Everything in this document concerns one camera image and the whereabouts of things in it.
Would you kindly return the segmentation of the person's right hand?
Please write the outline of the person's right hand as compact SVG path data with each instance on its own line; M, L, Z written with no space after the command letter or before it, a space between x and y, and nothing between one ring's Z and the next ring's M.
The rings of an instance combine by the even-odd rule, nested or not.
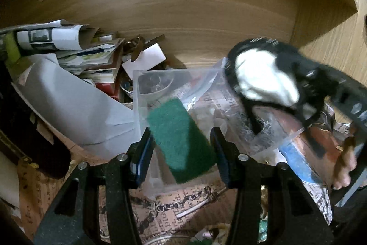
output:
M334 167L334 179L332 188L339 190L347 187L351 183L350 172L355 170L357 161L355 155L357 127L352 122L349 128L349 136L344 140L343 151L336 161Z

